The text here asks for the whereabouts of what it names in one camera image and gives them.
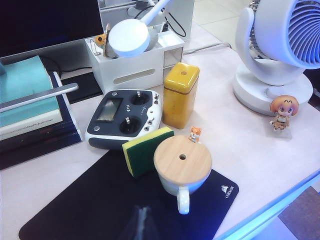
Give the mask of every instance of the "figurine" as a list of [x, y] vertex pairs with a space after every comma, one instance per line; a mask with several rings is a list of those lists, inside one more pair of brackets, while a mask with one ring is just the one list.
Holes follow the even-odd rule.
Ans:
[[289, 127], [289, 118], [298, 112], [298, 108], [299, 103], [295, 97], [289, 95], [276, 97], [270, 105], [271, 112], [276, 113], [276, 116], [270, 121], [274, 130], [280, 129], [283, 131], [286, 127]]
[[109, 57], [112, 59], [117, 58], [115, 51], [111, 48], [110, 43], [108, 41], [109, 33], [111, 27], [108, 23], [105, 27], [105, 31], [103, 34], [94, 37], [94, 43], [101, 49], [103, 49], [103, 56]]
[[198, 143], [200, 134], [201, 134], [201, 128], [192, 126], [190, 130], [189, 140], [194, 143]]

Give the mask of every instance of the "book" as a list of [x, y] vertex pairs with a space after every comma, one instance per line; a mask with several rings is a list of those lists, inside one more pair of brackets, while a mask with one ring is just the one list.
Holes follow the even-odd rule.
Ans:
[[60, 110], [56, 109], [0, 127], [0, 141], [59, 123], [62, 120]]
[[[60, 87], [56, 73], [52, 85]], [[65, 94], [56, 96], [62, 121], [0, 141], [0, 170], [79, 143], [82, 136]]]
[[[53, 88], [39, 56], [3, 66], [0, 101], [6, 103]], [[0, 136], [7, 139], [62, 121], [56, 97], [0, 112]]]

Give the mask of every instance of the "small cat figure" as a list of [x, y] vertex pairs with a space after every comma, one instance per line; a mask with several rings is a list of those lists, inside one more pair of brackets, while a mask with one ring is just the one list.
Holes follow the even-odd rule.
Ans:
[[192, 126], [190, 130], [189, 140], [194, 143], [198, 143], [200, 134], [201, 134], [201, 128]]

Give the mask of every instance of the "white desk surface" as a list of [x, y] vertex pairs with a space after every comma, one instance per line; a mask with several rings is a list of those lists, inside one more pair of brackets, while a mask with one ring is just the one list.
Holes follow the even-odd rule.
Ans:
[[[193, 24], [185, 50], [216, 42]], [[187, 126], [172, 129], [176, 135], [189, 135], [192, 125], [201, 127], [200, 141], [211, 152], [212, 168], [239, 186], [216, 239], [319, 171], [320, 112], [307, 105], [291, 118], [292, 139], [275, 138], [271, 117], [247, 109], [233, 94], [231, 82], [241, 62], [236, 52], [209, 48], [182, 61], [198, 66], [200, 76]], [[163, 88], [153, 90], [162, 93]], [[102, 97], [71, 105], [82, 133]], [[105, 153], [83, 141], [2, 170], [1, 239], [18, 240], [20, 228]]]

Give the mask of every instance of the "white lamp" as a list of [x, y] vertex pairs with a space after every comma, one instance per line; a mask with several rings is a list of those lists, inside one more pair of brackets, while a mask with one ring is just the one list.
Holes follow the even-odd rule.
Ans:
[[150, 42], [147, 25], [170, 0], [160, 0], [143, 18], [126, 19], [110, 31], [108, 41], [120, 57], [134, 57], [143, 53]]

